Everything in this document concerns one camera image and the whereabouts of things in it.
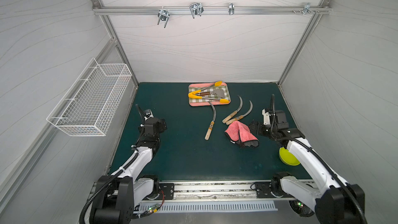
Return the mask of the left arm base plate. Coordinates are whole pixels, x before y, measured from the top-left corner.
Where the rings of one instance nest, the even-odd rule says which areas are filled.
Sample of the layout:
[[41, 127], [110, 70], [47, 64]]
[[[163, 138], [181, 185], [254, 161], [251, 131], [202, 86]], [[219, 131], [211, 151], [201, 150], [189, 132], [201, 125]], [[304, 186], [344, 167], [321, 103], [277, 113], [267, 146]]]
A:
[[158, 190], [155, 191], [155, 198], [153, 200], [173, 200], [174, 199], [175, 184], [174, 183], [160, 183]]

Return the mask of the pink rag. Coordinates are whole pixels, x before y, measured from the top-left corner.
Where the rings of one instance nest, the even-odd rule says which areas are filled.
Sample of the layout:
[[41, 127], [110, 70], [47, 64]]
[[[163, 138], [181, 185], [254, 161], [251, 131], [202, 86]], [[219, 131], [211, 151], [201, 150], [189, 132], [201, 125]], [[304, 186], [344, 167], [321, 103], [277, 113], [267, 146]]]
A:
[[257, 148], [259, 146], [258, 139], [251, 133], [249, 127], [239, 121], [231, 123], [224, 133], [230, 142], [238, 145], [240, 148]]

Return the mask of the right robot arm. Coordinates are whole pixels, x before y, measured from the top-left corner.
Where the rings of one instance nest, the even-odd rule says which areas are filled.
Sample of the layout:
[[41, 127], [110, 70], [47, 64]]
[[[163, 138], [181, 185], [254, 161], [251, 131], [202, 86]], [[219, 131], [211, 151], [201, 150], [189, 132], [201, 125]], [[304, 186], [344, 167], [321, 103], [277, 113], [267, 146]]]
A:
[[305, 135], [290, 128], [285, 112], [266, 108], [263, 123], [253, 121], [256, 134], [276, 141], [298, 159], [315, 183], [312, 187], [288, 172], [276, 173], [269, 185], [277, 198], [293, 196], [315, 213], [321, 224], [365, 224], [365, 193], [357, 184], [339, 176], [311, 147]]

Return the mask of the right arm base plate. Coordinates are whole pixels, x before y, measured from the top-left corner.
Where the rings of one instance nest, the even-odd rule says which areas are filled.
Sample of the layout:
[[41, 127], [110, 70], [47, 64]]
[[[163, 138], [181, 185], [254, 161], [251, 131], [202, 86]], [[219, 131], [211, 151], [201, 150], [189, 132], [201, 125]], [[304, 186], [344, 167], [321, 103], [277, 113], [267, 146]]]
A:
[[271, 192], [271, 183], [270, 181], [256, 181], [250, 185], [250, 189], [256, 193], [256, 197], [259, 199], [293, 199], [295, 198], [289, 194], [284, 193], [281, 196], [274, 195]]

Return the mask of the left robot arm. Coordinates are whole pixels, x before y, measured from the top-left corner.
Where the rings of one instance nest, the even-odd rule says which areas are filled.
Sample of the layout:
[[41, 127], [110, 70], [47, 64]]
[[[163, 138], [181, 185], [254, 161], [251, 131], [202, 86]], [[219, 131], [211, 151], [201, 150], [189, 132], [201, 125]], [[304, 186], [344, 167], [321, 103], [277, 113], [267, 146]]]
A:
[[90, 224], [128, 224], [134, 217], [135, 207], [147, 196], [159, 194], [157, 176], [139, 178], [141, 171], [153, 159], [160, 148], [160, 134], [167, 129], [164, 119], [144, 111], [139, 127], [140, 135], [129, 159], [109, 176], [101, 176], [94, 194], [87, 200], [79, 223], [85, 223], [90, 209]]

